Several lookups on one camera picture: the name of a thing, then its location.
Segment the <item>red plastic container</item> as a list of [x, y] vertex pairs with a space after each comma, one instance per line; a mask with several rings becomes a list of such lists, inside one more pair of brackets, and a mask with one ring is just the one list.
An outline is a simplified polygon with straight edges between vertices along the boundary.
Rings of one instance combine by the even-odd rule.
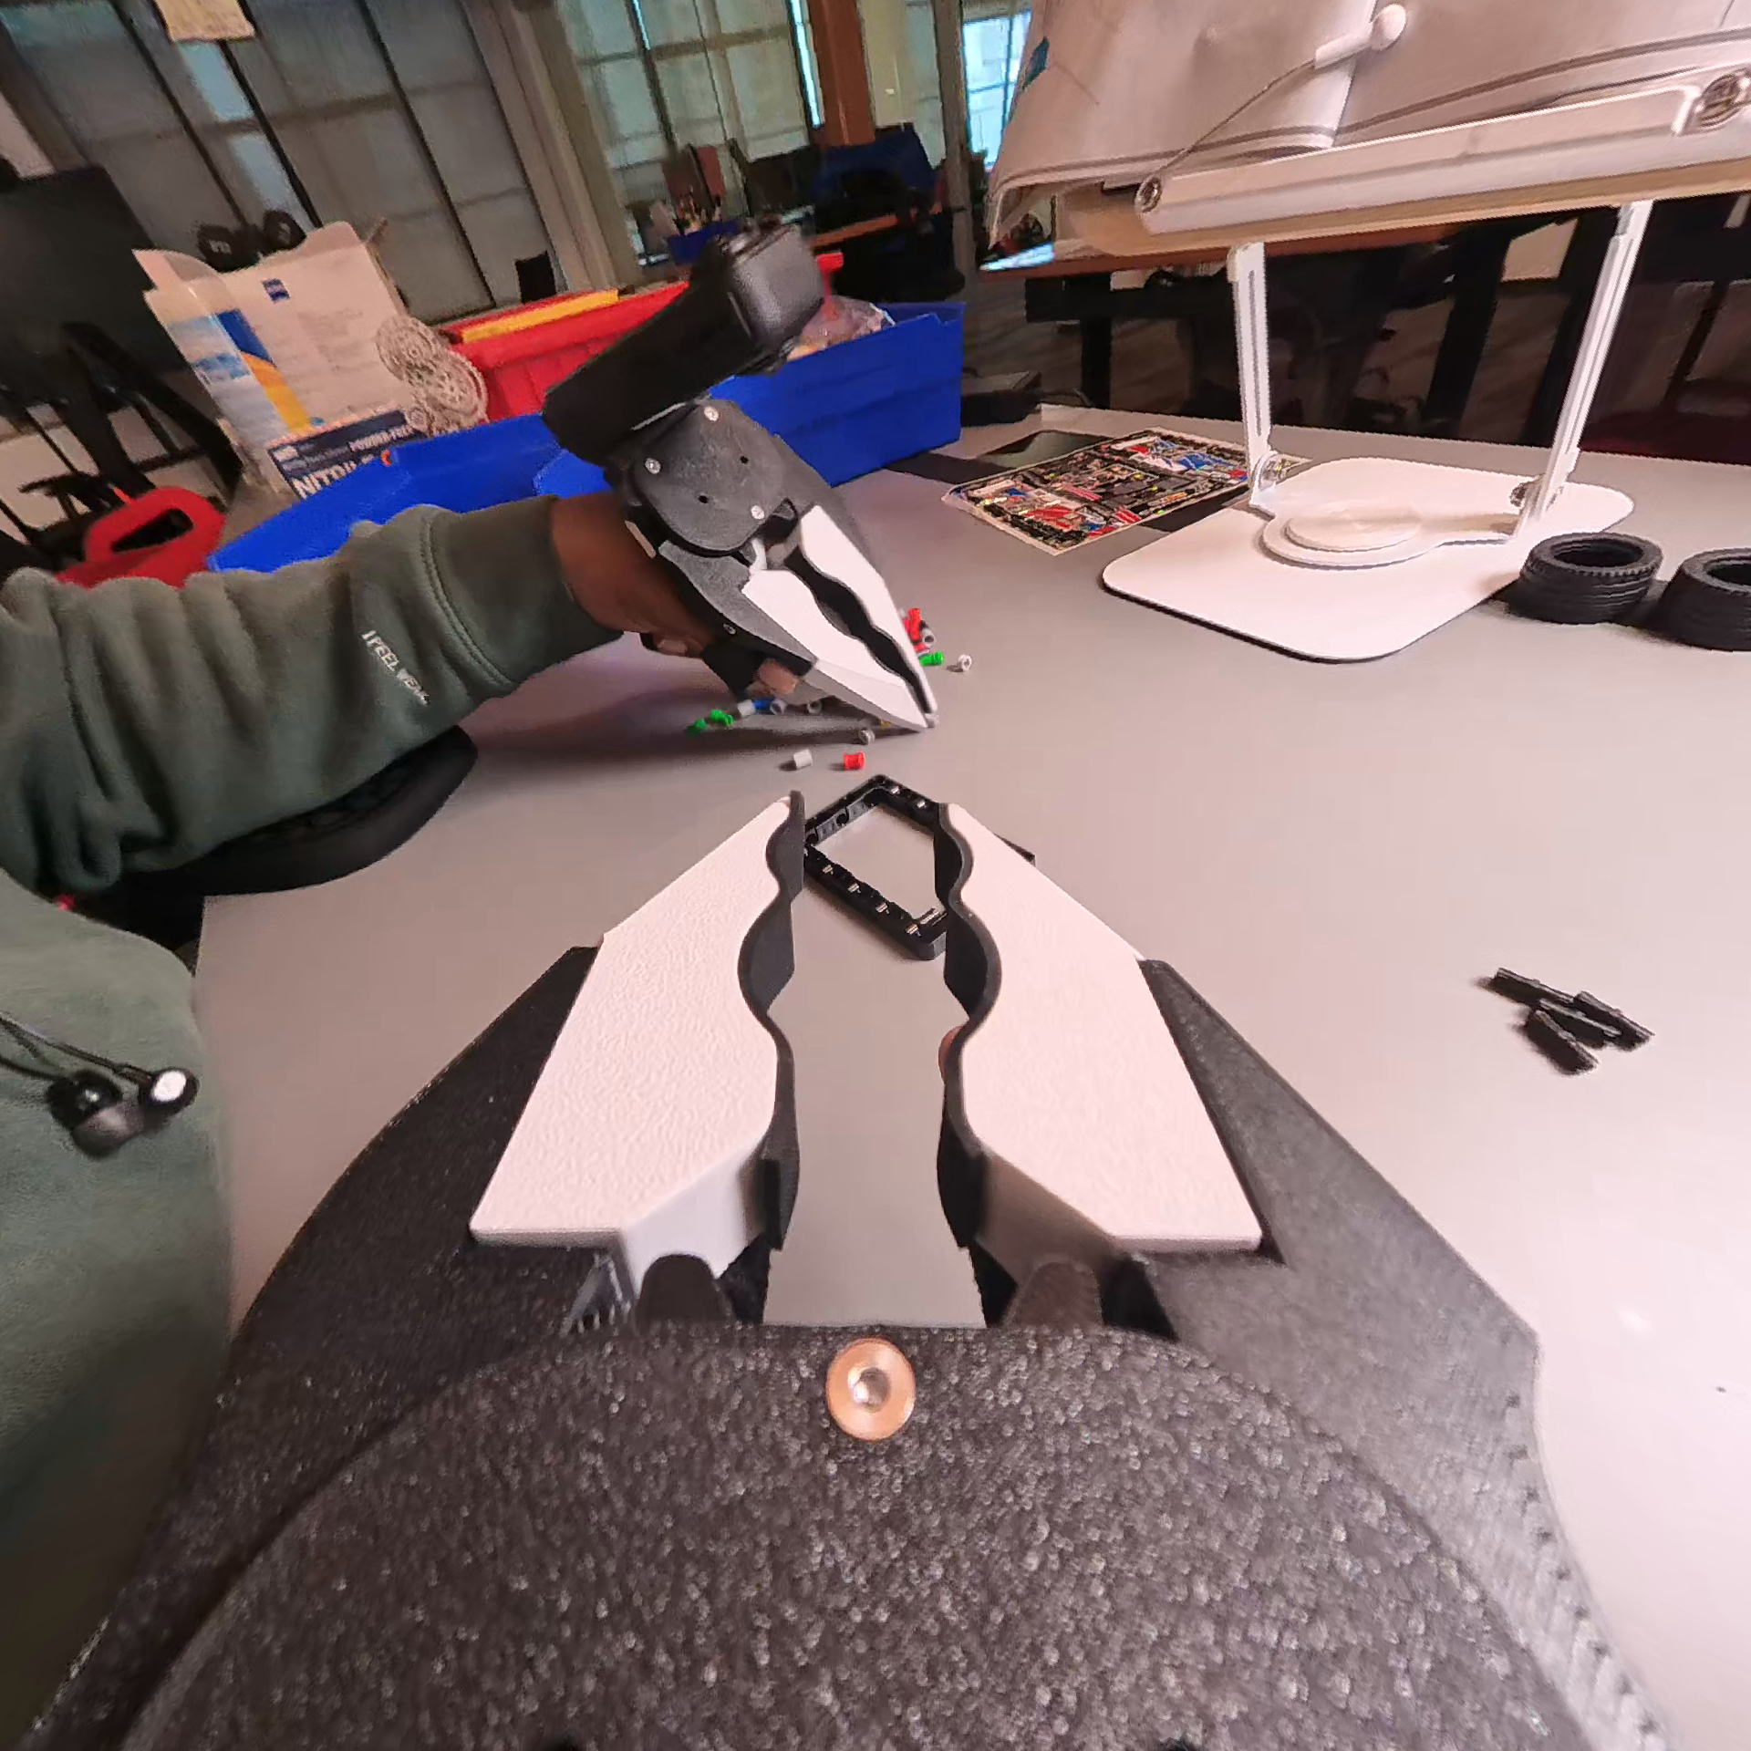
[[89, 523], [78, 559], [59, 580], [93, 588], [119, 578], [184, 587], [206, 569], [225, 516], [187, 488], [154, 488]]

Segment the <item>person's green sweatshirt torso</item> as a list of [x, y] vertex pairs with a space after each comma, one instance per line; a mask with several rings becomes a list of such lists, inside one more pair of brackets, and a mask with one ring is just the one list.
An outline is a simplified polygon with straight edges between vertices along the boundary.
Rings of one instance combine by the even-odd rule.
[[199, 1433], [227, 1349], [223, 1131], [171, 953], [4, 879], [4, 1015], [201, 1087], [95, 1159], [4, 1043], [2, 1731], [24, 1735], [97, 1631]]

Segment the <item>white cardboard box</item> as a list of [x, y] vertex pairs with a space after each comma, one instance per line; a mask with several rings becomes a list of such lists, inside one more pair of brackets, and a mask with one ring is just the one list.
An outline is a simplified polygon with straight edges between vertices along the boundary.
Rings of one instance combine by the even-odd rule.
[[405, 383], [377, 351], [401, 301], [350, 225], [324, 225], [248, 269], [155, 248], [133, 258], [148, 310], [252, 465], [289, 432], [401, 408]]

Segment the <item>pile of small lego pieces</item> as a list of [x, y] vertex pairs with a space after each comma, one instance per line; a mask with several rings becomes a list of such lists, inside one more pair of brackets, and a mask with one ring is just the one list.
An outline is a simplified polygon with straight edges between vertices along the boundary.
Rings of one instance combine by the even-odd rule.
[[[922, 619], [919, 612], [914, 609], [907, 609], [901, 616], [904, 622], [904, 631], [907, 637], [911, 637], [911, 644], [922, 660], [928, 679], [933, 679], [938, 667], [942, 667], [943, 662], [943, 651], [938, 649], [933, 630], [926, 619]], [[884, 720], [869, 720], [859, 712], [820, 699], [803, 679], [804, 658], [796, 660], [793, 655], [785, 658], [783, 652], [767, 651], [753, 638], [753, 635], [746, 631], [738, 631], [722, 647], [714, 647], [706, 658], [706, 667], [731, 692], [731, 696], [738, 700], [735, 709], [742, 713], [770, 712], [776, 715], [793, 713], [840, 718], [845, 724], [857, 721], [869, 731], [880, 732], [923, 732], [899, 731]]]

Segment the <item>black wrist rest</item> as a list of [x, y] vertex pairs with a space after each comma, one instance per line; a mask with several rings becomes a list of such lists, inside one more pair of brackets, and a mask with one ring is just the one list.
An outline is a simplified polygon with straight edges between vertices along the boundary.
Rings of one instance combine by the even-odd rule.
[[74, 899], [73, 910], [165, 949], [187, 949], [208, 900], [332, 885], [384, 861], [435, 819], [475, 762], [471, 737], [447, 731], [339, 799], [181, 867], [120, 879], [111, 891]]

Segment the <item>black rectangular lego frame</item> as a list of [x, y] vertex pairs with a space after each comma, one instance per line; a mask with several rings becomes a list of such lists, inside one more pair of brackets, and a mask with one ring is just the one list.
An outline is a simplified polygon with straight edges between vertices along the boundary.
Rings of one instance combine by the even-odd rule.
[[[949, 871], [949, 899], [926, 913], [894, 902], [870, 883], [829, 859], [824, 844], [870, 813], [885, 813], [926, 834]], [[960, 889], [974, 873], [974, 842], [951, 822], [946, 803], [938, 803], [884, 773], [869, 775], [850, 792], [812, 813], [803, 825], [803, 875], [845, 915], [907, 960], [930, 961], [946, 953], [951, 939], [962, 939], [985, 951], [996, 965], [992, 935], [968, 908], [959, 902]]]

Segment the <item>blue white glove box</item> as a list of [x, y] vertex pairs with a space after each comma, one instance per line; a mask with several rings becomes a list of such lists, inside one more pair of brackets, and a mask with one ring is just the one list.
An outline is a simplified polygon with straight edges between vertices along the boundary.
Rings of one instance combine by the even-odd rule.
[[345, 422], [289, 430], [269, 443], [265, 455], [284, 491], [308, 501], [417, 436], [405, 408], [382, 406]]

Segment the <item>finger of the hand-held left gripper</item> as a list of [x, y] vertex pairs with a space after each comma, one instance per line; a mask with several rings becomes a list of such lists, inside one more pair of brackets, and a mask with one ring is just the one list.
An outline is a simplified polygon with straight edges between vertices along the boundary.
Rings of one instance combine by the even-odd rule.
[[758, 568], [744, 598], [803, 649], [803, 679], [815, 694], [899, 731], [932, 731], [933, 694], [887, 587], [866, 568], [852, 571], [842, 584]]
[[803, 641], [809, 679], [887, 724], [933, 724], [936, 699], [901, 609], [855, 535], [812, 506], [800, 520], [800, 573], [829, 631]]

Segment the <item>person's left hand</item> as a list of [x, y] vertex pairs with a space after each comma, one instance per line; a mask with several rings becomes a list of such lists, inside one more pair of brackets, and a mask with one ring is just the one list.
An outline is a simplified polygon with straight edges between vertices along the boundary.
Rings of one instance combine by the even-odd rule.
[[702, 662], [716, 644], [719, 626], [644, 551], [613, 495], [557, 499], [551, 537], [562, 581], [591, 622], [673, 660]]

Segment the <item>person's left forearm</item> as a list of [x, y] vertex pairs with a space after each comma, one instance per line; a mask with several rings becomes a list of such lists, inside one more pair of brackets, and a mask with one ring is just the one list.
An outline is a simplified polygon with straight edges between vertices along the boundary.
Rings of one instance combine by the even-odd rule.
[[181, 587], [13, 573], [4, 875], [78, 895], [181, 867], [617, 641], [562, 569], [558, 506], [405, 511], [323, 559]]

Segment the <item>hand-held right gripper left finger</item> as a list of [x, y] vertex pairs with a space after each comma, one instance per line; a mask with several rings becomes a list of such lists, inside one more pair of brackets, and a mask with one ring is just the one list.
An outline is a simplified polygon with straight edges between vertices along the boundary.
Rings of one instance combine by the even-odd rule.
[[469, 1219], [485, 1245], [608, 1253], [640, 1291], [669, 1256], [720, 1277], [796, 1210], [803, 800], [787, 794], [601, 941]]

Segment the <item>black rubber tyre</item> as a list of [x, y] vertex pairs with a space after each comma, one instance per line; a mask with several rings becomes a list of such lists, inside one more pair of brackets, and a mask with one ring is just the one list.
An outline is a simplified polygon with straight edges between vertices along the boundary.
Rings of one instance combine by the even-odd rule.
[[1524, 556], [1501, 602], [1531, 622], [1619, 624], [1644, 602], [1659, 565], [1662, 551], [1630, 535], [1548, 537]]
[[1656, 637], [1700, 651], [1748, 652], [1748, 548], [1683, 559], [1648, 613]]

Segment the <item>lego sticker sheet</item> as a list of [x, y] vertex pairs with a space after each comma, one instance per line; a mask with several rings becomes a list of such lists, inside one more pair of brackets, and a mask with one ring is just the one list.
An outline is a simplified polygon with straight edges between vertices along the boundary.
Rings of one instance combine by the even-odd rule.
[[1042, 467], [951, 488], [943, 505], [1045, 555], [1129, 532], [1177, 535], [1249, 491], [1237, 443], [1184, 430], [1101, 439]]

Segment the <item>white lattice wheels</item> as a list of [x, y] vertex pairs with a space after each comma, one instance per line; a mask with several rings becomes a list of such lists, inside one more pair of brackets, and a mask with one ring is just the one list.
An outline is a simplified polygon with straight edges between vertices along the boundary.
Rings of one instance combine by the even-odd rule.
[[401, 389], [401, 411], [417, 436], [447, 436], [488, 422], [488, 383], [445, 335], [398, 314], [380, 324], [372, 345]]

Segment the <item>black wired earphones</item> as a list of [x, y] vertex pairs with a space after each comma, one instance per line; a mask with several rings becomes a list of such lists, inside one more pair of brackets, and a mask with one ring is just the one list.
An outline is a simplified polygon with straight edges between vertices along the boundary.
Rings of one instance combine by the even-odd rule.
[[136, 1066], [2, 1018], [4, 1067], [38, 1087], [53, 1123], [78, 1153], [107, 1159], [163, 1133], [195, 1104], [198, 1078], [181, 1066]]

